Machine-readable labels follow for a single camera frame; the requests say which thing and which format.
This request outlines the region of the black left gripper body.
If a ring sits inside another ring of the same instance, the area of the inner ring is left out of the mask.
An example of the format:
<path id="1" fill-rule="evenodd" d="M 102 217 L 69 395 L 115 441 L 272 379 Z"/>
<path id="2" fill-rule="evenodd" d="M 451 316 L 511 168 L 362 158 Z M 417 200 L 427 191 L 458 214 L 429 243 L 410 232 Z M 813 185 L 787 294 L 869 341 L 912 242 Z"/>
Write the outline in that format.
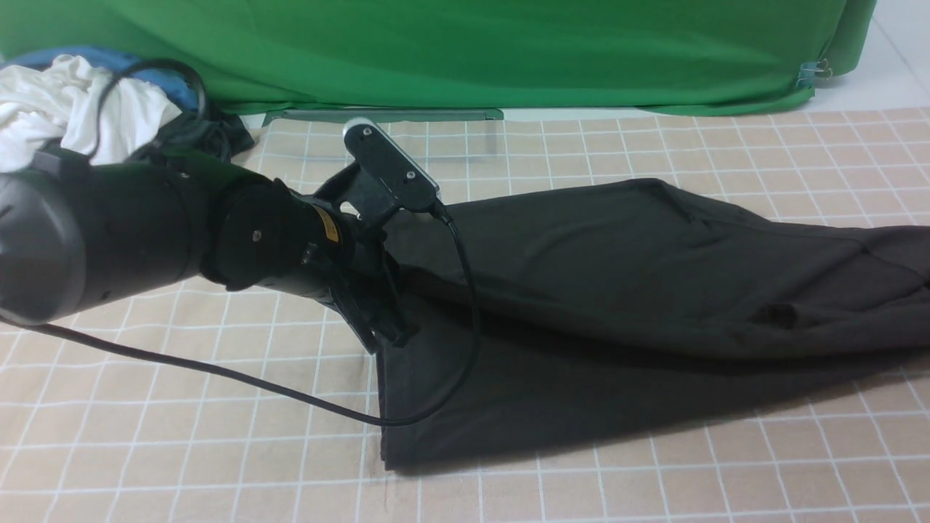
<path id="1" fill-rule="evenodd" d="M 385 248 L 383 226 L 399 208 L 358 163 L 298 199 L 319 223 L 302 259 L 318 281 L 313 300 L 341 315 L 341 289 L 348 280 L 395 282 L 397 264 Z"/>

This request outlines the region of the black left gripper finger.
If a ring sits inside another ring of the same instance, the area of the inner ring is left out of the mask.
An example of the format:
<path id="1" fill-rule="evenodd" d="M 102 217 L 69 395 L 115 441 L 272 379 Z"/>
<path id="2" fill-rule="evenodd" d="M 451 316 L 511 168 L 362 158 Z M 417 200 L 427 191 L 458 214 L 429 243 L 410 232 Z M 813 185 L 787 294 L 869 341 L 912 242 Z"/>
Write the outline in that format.
<path id="1" fill-rule="evenodd" d="M 341 315 L 369 354 L 405 347 L 419 333 L 392 280 L 348 280 L 341 289 Z"/>

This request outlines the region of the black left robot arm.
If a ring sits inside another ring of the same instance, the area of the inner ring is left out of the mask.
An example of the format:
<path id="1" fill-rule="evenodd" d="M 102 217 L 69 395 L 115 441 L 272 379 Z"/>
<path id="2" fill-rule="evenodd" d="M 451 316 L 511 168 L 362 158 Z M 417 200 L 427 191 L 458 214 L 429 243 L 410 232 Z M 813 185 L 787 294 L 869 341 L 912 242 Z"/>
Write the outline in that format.
<path id="1" fill-rule="evenodd" d="M 403 346 L 416 326 L 385 235 L 340 211 L 362 174 L 350 163 L 302 195 L 192 150 L 101 166 L 38 153 L 2 175 L 2 318 L 44 325 L 202 277 L 319 302 L 370 353 Z"/>

